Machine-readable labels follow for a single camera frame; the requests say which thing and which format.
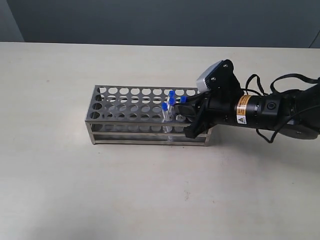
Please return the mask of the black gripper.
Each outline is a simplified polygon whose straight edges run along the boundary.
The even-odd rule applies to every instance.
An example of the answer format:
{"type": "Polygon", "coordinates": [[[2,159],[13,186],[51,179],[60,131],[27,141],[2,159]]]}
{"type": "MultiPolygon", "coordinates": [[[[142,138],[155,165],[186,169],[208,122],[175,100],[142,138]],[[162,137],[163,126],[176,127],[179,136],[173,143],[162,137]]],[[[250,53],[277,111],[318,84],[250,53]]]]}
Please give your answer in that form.
{"type": "Polygon", "coordinates": [[[191,123],[184,128],[187,138],[196,138],[216,125],[237,125],[236,103],[240,95],[207,92],[186,97],[186,102],[176,104],[174,110],[191,123]]]}

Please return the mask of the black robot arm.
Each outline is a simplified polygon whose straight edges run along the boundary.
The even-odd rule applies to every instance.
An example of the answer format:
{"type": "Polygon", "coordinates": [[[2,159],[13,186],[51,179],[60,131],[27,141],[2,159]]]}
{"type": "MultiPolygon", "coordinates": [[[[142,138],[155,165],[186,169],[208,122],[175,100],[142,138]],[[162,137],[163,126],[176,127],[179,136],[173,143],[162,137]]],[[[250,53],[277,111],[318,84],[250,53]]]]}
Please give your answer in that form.
{"type": "Polygon", "coordinates": [[[301,140],[314,140],[320,134],[318,84],[267,96],[245,95],[239,85],[219,86],[188,97],[174,110],[190,121],[183,132],[191,139],[216,125],[272,131],[269,143],[277,134],[301,140]]]}

